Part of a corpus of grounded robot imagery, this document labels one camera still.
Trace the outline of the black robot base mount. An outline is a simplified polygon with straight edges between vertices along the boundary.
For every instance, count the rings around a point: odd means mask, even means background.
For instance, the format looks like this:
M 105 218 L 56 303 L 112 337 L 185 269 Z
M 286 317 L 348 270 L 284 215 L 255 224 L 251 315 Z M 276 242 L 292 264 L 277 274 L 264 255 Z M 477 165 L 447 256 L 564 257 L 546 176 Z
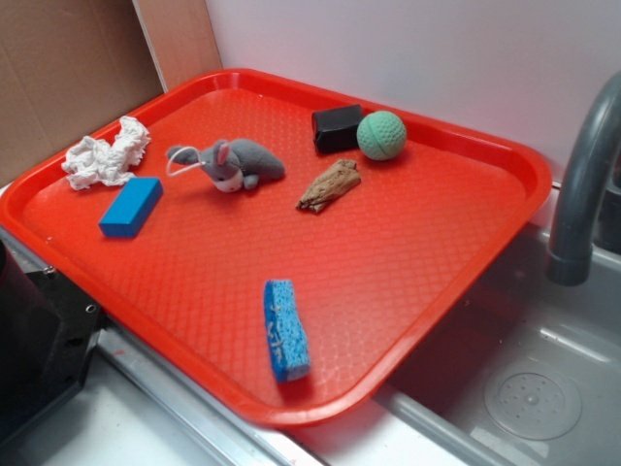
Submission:
M 1 444 L 79 393 L 101 327 L 99 303 L 54 270 L 24 272 L 1 247 Z

